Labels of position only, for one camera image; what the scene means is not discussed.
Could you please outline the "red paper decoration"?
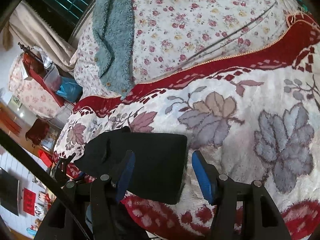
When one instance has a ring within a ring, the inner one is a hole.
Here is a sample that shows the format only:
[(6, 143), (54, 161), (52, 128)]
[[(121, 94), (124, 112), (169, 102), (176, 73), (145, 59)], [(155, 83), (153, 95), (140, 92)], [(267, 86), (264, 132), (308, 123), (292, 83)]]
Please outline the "red paper decoration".
[(36, 193), (27, 188), (23, 189), (23, 211), (35, 216)]

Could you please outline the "white floral quilt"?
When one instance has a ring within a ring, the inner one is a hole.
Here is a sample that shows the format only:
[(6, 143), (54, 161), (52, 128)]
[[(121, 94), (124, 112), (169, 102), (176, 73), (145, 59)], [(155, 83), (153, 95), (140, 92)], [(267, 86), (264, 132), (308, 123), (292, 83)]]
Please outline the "white floral quilt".
[(260, 49), (287, 30), (297, 0), (133, 0), (135, 84)]

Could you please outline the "black flat screen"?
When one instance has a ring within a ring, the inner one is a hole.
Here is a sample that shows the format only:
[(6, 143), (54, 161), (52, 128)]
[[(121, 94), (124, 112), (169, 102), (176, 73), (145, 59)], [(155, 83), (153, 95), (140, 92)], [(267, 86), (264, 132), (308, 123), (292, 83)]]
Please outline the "black flat screen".
[(0, 198), (1, 206), (18, 216), (19, 208), (19, 184), (20, 181), (1, 168), (0, 174)]

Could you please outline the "red floral plush blanket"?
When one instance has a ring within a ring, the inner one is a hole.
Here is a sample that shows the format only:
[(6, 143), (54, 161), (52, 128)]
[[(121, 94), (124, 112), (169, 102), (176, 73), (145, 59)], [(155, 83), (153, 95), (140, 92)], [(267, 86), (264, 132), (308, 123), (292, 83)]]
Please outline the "red floral plush blanket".
[(72, 111), (54, 149), (54, 160), (74, 161), (104, 132), (187, 137), (187, 158), (177, 204), (127, 192), (132, 219), (166, 239), (202, 239), (215, 207), (204, 199), (191, 158), (200, 151), (234, 181), (260, 181), (279, 209), (292, 239), (319, 225), (319, 25), (308, 14), (286, 18), (287, 31), (251, 53), (196, 65), (137, 85), (126, 99), (88, 96)]

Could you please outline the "black pants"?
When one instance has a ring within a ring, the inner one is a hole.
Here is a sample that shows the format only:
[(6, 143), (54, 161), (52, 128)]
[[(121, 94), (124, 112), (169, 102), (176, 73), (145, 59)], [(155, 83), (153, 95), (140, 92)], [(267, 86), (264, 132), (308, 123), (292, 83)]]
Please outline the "black pants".
[(128, 191), (140, 198), (177, 204), (187, 158), (185, 135), (132, 132), (125, 126), (90, 140), (84, 146), (84, 155), (74, 164), (98, 178), (119, 164), (127, 151), (136, 158)]

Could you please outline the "blue plastic bag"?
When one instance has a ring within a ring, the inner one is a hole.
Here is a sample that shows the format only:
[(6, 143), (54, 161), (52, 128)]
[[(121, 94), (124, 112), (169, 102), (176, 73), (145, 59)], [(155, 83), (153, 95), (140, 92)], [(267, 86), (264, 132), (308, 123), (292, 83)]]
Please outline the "blue plastic bag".
[(82, 87), (74, 79), (61, 77), (61, 85), (55, 94), (71, 103), (75, 103), (82, 95)]

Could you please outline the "clear plastic container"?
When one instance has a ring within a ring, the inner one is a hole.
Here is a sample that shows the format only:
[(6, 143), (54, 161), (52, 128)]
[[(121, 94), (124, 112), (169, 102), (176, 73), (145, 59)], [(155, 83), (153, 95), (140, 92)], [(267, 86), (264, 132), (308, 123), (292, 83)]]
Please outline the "clear plastic container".
[(57, 92), (62, 85), (62, 76), (56, 66), (52, 66), (43, 78), (46, 86), (53, 92)]

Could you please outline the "green cloth bundle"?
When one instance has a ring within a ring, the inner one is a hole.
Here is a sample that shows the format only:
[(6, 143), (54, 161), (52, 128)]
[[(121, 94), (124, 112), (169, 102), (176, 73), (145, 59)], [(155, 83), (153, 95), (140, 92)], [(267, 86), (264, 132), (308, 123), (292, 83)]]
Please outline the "green cloth bundle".
[(308, 7), (305, 5), (305, 3), (302, 0), (296, 0), (296, 1), (299, 4), (301, 11), (309, 12)]

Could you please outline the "dark red chair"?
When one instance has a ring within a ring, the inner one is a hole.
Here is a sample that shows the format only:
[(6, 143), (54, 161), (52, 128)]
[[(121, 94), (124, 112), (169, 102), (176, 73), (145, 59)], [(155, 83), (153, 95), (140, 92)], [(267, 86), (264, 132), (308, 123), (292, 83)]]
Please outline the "dark red chair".
[(32, 127), (25, 133), (27, 141), (31, 141), (32, 147), (39, 146), (40, 142), (47, 136), (50, 126), (48, 122), (36, 119)]

